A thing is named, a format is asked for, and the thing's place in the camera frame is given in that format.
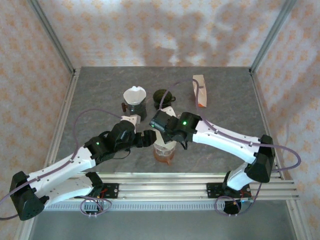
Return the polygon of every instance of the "metal frame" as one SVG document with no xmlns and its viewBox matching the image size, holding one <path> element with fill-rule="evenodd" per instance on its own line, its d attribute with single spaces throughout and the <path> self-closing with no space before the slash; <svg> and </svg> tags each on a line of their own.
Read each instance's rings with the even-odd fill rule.
<svg viewBox="0 0 320 240">
<path fill-rule="evenodd" d="M 43 29 L 47 33 L 49 39 L 51 40 L 52 44 L 54 45 L 56 51 L 58 52 L 59 56 L 61 57 L 65 67 L 68 69 L 70 73 L 74 72 L 74 67 L 66 54 L 64 48 L 62 47 L 55 31 L 53 30 L 49 20 L 47 19 L 45 12 L 42 10 L 38 0 L 27 0 L 30 4 L 31 8 L 34 10 L 36 16 L 38 17 Z"/>
<path fill-rule="evenodd" d="M 57 38 L 50 22 L 48 21 L 44 11 L 39 5 L 38 0 L 27 0 L 31 8 L 35 11 L 44 30 L 51 39 L 58 54 L 62 58 L 67 69 L 73 73 L 70 84 L 64 97 L 64 103 L 61 107 L 59 119 L 55 127 L 54 136 L 50 144 L 50 149 L 45 160 L 45 167 L 55 162 L 59 144 L 62 138 L 63 130 L 66 124 L 68 112 L 80 74 L 80 69 L 74 69 L 72 63 L 64 51 L 59 39 Z M 269 50 L 272 42 L 276 38 L 281 26 L 287 19 L 294 4 L 297 0 L 286 0 L 282 9 L 276 18 L 270 32 L 262 44 L 251 68 L 249 69 L 252 77 L 253 88 L 259 104 L 262 120 L 266 132 L 270 134 L 268 122 L 264 109 L 260 102 L 259 92 L 257 91 L 253 73 L 258 69 L 259 64 Z M 276 154 L 276 167 L 281 168 L 278 155 Z M 212 199 L 208 199 L 206 192 L 206 183 L 222 182 L 225 174 L 207 174 L 207 173 L 106 173 L 99 174 L 105 183 L 117 182 L 119 186 L 119 198 L 114 201 L 115 211 L 121 210 L 144 210 L 158 206 L 161 210 L 166 210 L 168 206 L 172 210 L 209 210 L 213 209 Z M 257 200 L 285 200 L 289 209 L 291 221 L 298 240 L 312 239 L 310 230 L 307 225 L 306 217 L 302 209 L 297 189 L 292 180 L 284 180 L 282 173 L 273 173 L 270 183 L 262 185 L 259 198 Z M 251 192 L 257 192 L 258 183 L 250 184 Z M 60 202 L 46 208 L 46 211 L 78 209 L 80 199 L 70 199 Z M 25 240 L 29 238 L 34 218 L 28 221 L 20 222 L 14 236 L 15 240 Z"/>
<path fill-rule="evenodd" d="M 275 40 L 276 36 L 278 35 L 278 32 L 280 31 L 281 26 L 284 24 L 284 22 L 287 19 L 287 16 L 291 12 L 292 8 L 294 7 L 297 0 L 286 0 L 285 3 L 282 6 L 282 9 L 276 18 L 274 24 L 272 25 L 268 35 L 266 36 L 257 56 L 255 57 L 250 72 L 254 73 L 257 69 L 259 64 L 261 63 L 264 56 L 267 54 L 271 44 Z"/>
<path fill-rule="evenodd" d="M 257 89 L 257 85 L 256 85 L 256 81 L 255 81 L 256 77 L 257 77 L 257 74 L 255 72 L 253 72 L 251 74 L 251 79 L 252 79 L 252 84 L 253 84 L 254 92 L 256 95 L 256 99 L 258 101 L 258 105 L 260 108 L 262 121 L 263 121 L 266 133 L 268 135 L 271 135 L 268 120 L 266 118 L 266 113 L 264 111 L 264 108 L 262 107 L 261 96 L 260 96 L 260 93 Z M 278 166 L 278 168 L 280 168 L 280 169 L 283 168 L 281 161 L 279 160 L 279 155 L 278 155 L 277 150 L 275 151 L 275 159 L 274 160 L 275 160 L 276 166 Z M 279 174 L 281 175 L 281 178 L 283 180 L 286 179 L 286 177 L 282 171 L 280 171 Z M 286 205 L 287 205 L 289 213 L 290 213 L 292 225 L 293 225 L 297 239 L 298 240 L 312 239 L 312 235 L 311 235 L 310 229 L 307 224 L 307 219 L 306 219 L 301 201 L 300 200 L 286 200 Z"/>
</svg>

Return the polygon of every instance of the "marble-patterned surface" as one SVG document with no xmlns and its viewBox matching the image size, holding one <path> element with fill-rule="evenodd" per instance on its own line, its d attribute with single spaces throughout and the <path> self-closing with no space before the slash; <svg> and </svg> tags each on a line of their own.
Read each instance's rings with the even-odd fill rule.
<svg viewBox="0 0 320 240">
<path fill-rule="evenodd" d="M 148 123 L 156 113 L 153 93 L 165 89 L 178 80 L 204 75 L 207 89 L 207 108 L 212 123 L 232 131 L 260 137 L 265 133 L 249 71 L 245 67 L 83 67 L 67 117 L 57 161 L 70 155 L 75 147 L 72 125 L 77 115 L 90 108 L 102 108 L 122 115 L 123 92 L 141 86 L 147 92 L 147 118 L 138 131 L 151 128 Z M 175 113 L 196 113 L 192 82 L 181 83 L 171 91 L 176 97 L 172 104 Z M 119 120 L 102 112 L 86 113 L 76 126 L 80 144 L 91 137 L 111 130 Z M 189 143 L 188 150 L 177 145 L 172 165 L 157 162 L 153 147 L 132 148 L 125 159 L 112 159 L 95 167 L 97 172 L 148 173 L 225 173 L 242 161 L 211 146 Z"/>
</svg>

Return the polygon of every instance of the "black cup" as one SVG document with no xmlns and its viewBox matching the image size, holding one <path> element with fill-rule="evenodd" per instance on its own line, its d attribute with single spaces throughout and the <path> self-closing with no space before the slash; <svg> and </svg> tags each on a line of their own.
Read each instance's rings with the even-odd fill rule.
<svg viewBox="0 0 320 240">
<path fill-rule="evenodd" d="M 143 99 L 138 105 L 130 105 L 126 103 L 121 103 L 122 111 L 125 113 L 128 109 L 129 116 L 131 115 L 139 115 L 141 117 L 140 121 L 143 121 L 147 117 L 147 109 L 146 109 L 146 99 Z"/>
<path fill-rule="evenodd" d="M 153 101 L 154 101 L 154 107 L 155 109 L 159 109 L 160 107 L 160 102 L 162 97 L 164 96 L 166 92 L 166 89 L 159 89 L 157 91 L 155 91 L 155 93 L 153 94 Z M 172 96 L 172 93 L 168 91 L 168 93 L 166 94 L 163 103 L 162 103 L 162 109 L 171 106 L 171 103 L 174 102 L 176 100 L 175 96 Z"/>
</svg>

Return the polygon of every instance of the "black mount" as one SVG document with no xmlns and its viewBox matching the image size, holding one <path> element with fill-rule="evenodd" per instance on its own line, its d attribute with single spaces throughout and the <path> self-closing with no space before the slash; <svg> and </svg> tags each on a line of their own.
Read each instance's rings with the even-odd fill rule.
<svg viewBox="0 0 320 240">
<path fill-rule="evenodd" d="M 100 177 L 96 172 L 88 172 L 86 176 L 91 180 L 93 186 L 89 196 L 97 197 L 104 186 Z M 23 171 L 13 175 L 10 191 L 26 183 L 28 178 L 29 176 Z M 28 184 L 10 196 L 21 221 L 32 219 L 41 213 L 45 208 L 45 203 L 50 199 L 46 195 L 38 198 L 35 195 L 36 191 L 35 188 L 31 188 Z"/>
<path fill-rule="evenodd" d="M 231 171 L 228 171 L 224 177 L 223 182 L 209 182 L 206 184 L 207 196 L 209 199 L 217 199 L 221 196 L 231 197 L 235 200 L 225 200 L 224 201 L 224 209 L 223 211 L 226 214 L 234 215 L 238 214 L 241 210 L 242 204 L 241 200 L 243 198 L 251 198 L 251 190 L 249 184 L 243 186 L 243 188 L 239 191 L 236 191 L 227 186 L 227 180 Z"/>
<path fill-rule="evenodd" d="M 190 112 L 183 112 L 180 118 L 177 118 L 158 110 L 149 125 L 161 133 L 165 144 L 171 141 L 187 143 L 192 142 L 193 135 L 197 133 L 196 126 L 200 120 L 200 116 Z"/>
<path fill-rule="evenodd" d="M 117 199 L 119 183 L 104 183 L 99 193 L 101 199 Z"/>
<path fill-rule="evenodd" d="M 251 198 L 251 190 L 249 184 L 243 186 L 236 191 L 227 186 L 227 180 L 231 171 L 228 171 L 223 182 L 209 182 L 206 184 L 206 191 L 209 199 L 216 199 L 221 196 L 228 196 L 234 199 Z"/>
<path fill-rule="evenodd" d="M 262 144 L 273 145 L 272 137 L 263 135 L 260 138 Z M 273 147 L 259 147 L 258 152 L 254 153 L 255 161 L 244 169 L 246 175 L 254 181 L 260 183 L 270 182 L 270 176 L 275 161 L 275 149 Z"/>
<path fill-rule="evenodd" d="M 119 151 L 129 151 L 132 147 L 149 147 L 157 140 L 156 132 L 145 130 L 135 133 L 135 126 L 126 120 L 114 125 L 111 131 L 104 131 L 84 144 L 91 152 L 92 159 L 98 165 L 113 159 Z"/>
</svg>

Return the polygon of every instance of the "orange liquid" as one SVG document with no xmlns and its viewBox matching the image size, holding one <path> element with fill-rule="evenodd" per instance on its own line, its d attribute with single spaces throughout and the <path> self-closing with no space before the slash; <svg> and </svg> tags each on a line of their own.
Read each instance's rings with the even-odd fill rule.
<svg viewBox="0 0 320 240">
<path fill-rule="evenodd" d="M 158 155 L 157 154 L 157 152 L 156 152 L 156 150 L 155 149 L 153 149 L 153 156 L 154 156 L 154 158 L 157 160 L 157 161 L 159 161 L 159 162 L 161 162 L 161 163 L 166 163 L 166 164 L 168 164 L 168 165 L 171 165 L 171 160 L 174 158 L 174 156 L 175 156 L 175 151 L 173 151 L 170 155 L 168 155 L 168 156 L 162 156 L 162 155 Z"/>
</svg>

